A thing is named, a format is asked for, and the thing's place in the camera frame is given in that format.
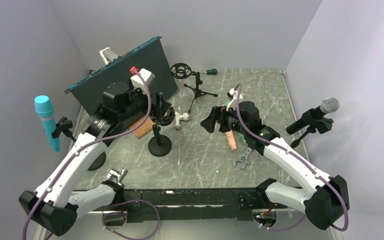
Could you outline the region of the pink microphone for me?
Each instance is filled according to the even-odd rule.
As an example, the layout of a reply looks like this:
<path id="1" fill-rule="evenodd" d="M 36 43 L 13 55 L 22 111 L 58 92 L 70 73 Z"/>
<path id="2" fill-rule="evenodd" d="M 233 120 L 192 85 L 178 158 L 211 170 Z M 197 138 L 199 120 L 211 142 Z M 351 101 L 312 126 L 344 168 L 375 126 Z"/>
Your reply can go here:
<path id="1" fill-rule="evenodd" d="M 236 150 L 238 147 L 237 147 L 237 143 L 236 143 L 233 131 L 230 130 L 226 132 L 225 135 L 231 150 L 233 151 Z"/>

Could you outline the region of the black round base shock mount stand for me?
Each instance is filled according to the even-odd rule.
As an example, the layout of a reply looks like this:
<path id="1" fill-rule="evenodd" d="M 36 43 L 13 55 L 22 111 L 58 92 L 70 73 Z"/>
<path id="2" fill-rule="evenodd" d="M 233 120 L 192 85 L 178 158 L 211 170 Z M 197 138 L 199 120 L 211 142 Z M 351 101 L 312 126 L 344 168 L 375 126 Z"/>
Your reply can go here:
<path id="1" fill-rule="evenodd" d="M 175 111 L 172 108 L 172 122 L 175 118 Z M 166 135 L 161 134 L 161 126 L 155 124 L 155 118 L 151 118 L 154 122 L 152 126 L 153 137 L 148 142 L 148 150 L 155 157 L 166 156 L 172 149 L 172 142 Z"/>

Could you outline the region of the blue microphone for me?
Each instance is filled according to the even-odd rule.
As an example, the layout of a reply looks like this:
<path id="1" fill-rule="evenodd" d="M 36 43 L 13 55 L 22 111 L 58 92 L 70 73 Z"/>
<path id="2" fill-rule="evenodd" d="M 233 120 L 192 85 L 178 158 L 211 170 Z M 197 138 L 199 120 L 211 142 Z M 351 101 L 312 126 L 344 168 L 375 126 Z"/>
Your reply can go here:
<path id="1" fill-rule="evenodd" d="M 54 106 L 51 99 L 47 95 L 38 95 L 34 99 L 35 111 L 41 120 L 43 130 L 50 147 L 55 151 L 61 150 L 59 138 L 53 138 L 52 133 L 56 130 L 56 122 L 54 118 Z"/>

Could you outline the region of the mint green microphone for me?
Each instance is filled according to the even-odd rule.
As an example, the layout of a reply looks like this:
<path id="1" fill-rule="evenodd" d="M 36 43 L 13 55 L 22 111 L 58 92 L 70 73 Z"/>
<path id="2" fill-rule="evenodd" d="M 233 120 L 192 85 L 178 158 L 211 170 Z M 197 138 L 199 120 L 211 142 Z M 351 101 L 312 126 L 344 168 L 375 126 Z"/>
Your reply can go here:
<path id="1" fill-rule="evenodd" d="M 237 133 L 237 132 L 234 132 L 234 131 L 233 131 L 233 134 L 234 134 L 234 138 L 235 138 L 235 139 L 236 139 L 236 137 L 237 137 L 237 138 L 240 139 L 240 141 L 241 141 L 243 144 L 246 143 L 246 140 L 245 140 L 245 137 L 244 137 L 243 134 L 240 134 L 240 133 Z"/>

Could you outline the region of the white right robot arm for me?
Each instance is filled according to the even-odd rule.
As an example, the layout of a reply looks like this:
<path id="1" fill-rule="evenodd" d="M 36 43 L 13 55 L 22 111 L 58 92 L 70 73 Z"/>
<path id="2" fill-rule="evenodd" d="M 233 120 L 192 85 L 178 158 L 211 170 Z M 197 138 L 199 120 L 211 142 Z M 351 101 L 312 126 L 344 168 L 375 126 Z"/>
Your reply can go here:
<path id="1" fill-rule="evenodd" d="M 239 109 L 213 106 L 200 125 L 213 133 L 216 124 L 221 133 L 233 131 L 243 135 L 249 148 L 276 163 L 300 185 L 294 188 L 274 180 L 264 181 L 255 194 L 260 207 L 267 208 L 272 203 L 290 207 L 305 214 L 320 230 L 334 227 L 343 217 L 344 226 L 337 230 L 348 228 L 350 201 L 346 180 L 340 175 L 332 177 L 299 155 L 277 131 L 262 123 L 253 102 L 241 102 Z"/>

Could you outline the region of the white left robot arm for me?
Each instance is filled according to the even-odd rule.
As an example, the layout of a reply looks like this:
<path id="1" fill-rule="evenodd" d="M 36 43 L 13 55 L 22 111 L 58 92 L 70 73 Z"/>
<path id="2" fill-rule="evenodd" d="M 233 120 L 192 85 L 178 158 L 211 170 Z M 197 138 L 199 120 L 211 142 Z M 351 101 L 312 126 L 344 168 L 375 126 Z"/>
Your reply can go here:
<path id="1" fill-rule="evenodd" d="M 19 202 L 28 220 L 60 237 L 90 211 L 104 206 L 119 209 L 125 200 L 122 182 L 125 169 L 111 170 L 97 187 L 82 193 L 74 194 L 75 186 L 115 138 L 133 131 L 131 125 L 136 121 L 151 118 L 166 126 L 174 117 L 171 103 L 165 101 L 161 92 L 153 94 L 147 86 L 110 84 L 103 92 L 102 102 L 55 171 L 36 190 L 26 190 L 20 195 Z"/>

